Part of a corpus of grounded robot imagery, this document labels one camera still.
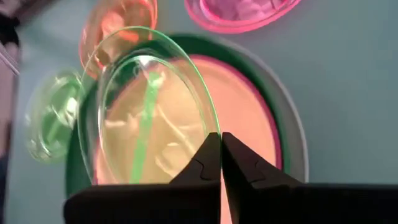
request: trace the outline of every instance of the light blue surface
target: light blue surface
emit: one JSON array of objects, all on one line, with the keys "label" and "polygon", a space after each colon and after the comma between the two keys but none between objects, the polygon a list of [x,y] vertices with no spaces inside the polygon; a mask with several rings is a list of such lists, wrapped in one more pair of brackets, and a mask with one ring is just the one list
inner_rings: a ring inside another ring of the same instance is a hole
[{"label": "light blue surface", "polygon": [[[30,158],[26,104],[47,75],[79,68],[80,31],[94,1],[67,0],[20,30],[23,44],[6,221],[62,223],[64,163]],[[182,0],[159,0],[159,30],[201,30]],[[258,54],[290,91],[308,141],[311,182],[398,183],[398,1],[302,0],[277,22],[222,35]]]}]

